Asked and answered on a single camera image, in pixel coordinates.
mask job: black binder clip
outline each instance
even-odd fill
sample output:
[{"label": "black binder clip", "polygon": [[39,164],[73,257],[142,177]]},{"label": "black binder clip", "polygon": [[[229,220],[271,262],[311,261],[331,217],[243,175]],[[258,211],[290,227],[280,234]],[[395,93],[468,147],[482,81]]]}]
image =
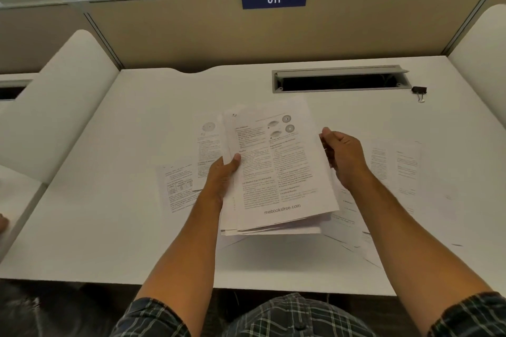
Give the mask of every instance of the black binder clip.
[{"label": "black binder clip", "polygon": [[411,91],[416,93],[419,103],[425,103],[424,95],[427,94],[427,87],[413,87]]}]

